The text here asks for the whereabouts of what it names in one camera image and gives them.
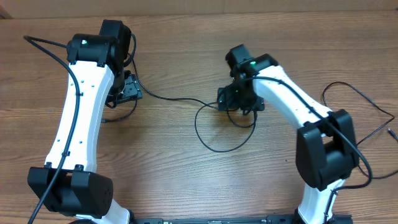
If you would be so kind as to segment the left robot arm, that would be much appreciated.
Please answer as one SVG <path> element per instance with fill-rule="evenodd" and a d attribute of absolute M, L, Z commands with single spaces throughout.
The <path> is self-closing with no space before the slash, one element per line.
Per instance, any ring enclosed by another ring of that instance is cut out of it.
<path fill-rule="evenodd" d="M 96 148 L 105 107 L 142 98 L 127 66 L 136 38 L 121 21 L 105 20 L 99 34 L 76 34 L 65 46 L 68 87 L 57 135 L 41 167 L 31 167 L 29 187 L 38 207 L 76 223 L 135 223 L 114 199 L 113 181 L 97 172 Z"/>

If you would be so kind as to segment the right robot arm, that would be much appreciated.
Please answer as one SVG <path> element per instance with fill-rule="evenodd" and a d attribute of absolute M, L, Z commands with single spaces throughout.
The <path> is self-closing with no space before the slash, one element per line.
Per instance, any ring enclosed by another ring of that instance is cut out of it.
<path fill-rule="evenodd" d="M 251 56 L 244 45 L 225 57 L 232 84 L 218 90 L 221 111 L 257 113 L 270 103 L 296 130 L 295 164 L 305 182 L 300 205 L 291 215 L 268 215 L 266 223 L 352 223 L 332 212 L 338 191 L 359 164 L 351 116 L 332 111 L 300 89 L 269 54 Z"/>

